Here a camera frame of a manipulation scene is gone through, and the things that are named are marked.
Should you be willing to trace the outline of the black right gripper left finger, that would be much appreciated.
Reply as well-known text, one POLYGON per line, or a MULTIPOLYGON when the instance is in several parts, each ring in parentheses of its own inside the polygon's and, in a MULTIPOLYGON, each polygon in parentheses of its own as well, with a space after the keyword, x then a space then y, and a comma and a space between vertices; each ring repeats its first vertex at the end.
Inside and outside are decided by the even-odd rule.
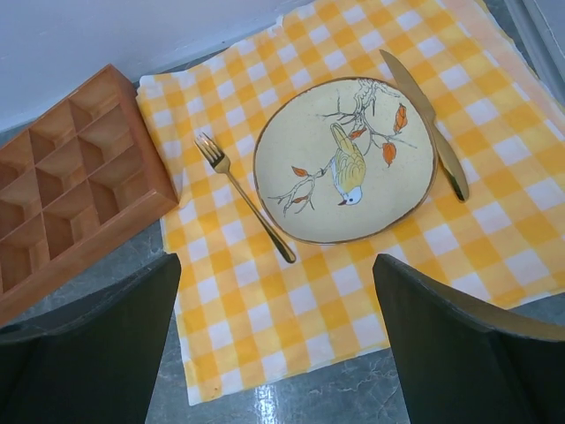
POLYGON ((1 329, 3 423, 142 423, 181 265, 166 254, 81 299, 1 329))

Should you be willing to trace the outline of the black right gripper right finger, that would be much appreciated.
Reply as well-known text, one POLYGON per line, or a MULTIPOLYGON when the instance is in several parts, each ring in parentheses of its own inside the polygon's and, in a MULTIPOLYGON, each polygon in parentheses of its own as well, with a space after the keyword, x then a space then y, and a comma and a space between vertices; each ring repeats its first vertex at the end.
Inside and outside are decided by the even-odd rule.
POLYGON ((562 423, 564 328, 379 254, 376 295, 413 423, 562 423))

